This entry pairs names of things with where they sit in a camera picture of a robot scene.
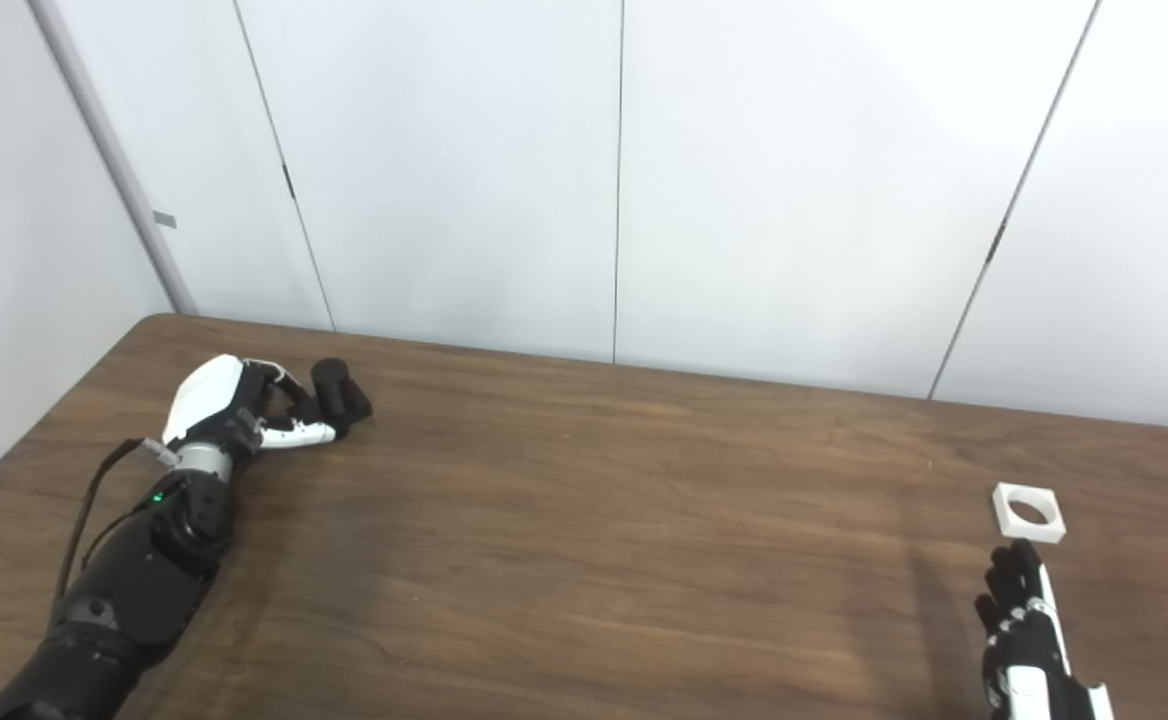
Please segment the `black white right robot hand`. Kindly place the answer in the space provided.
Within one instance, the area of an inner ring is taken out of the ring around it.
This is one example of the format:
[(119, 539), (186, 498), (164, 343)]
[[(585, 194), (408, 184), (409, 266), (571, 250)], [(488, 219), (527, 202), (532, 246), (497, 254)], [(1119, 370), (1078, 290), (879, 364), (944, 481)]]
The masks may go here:
[(1070, 665), (1049, 570), (1036, 547), (1014, 539), (990, 552), (987, 591), (974, 610), (986, 634), (983, 694), (990, 719), (1113, 719), (1104, 684)]

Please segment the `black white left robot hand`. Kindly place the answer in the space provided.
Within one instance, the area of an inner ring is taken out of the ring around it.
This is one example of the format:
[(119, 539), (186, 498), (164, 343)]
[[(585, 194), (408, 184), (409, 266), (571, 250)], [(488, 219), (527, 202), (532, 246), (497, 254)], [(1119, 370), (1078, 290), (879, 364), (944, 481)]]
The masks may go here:
[(273, 361), (222, 354), (192, 372), (178, 388), (162, 432), (164, 446), (178, 465), (218, 457), (225, 468), (263, 450), (327, 445), (342, 430), (320, 418), (267, 418), (270, 393), (278, 389), (292, 410), (310, 410), (317, 400)]

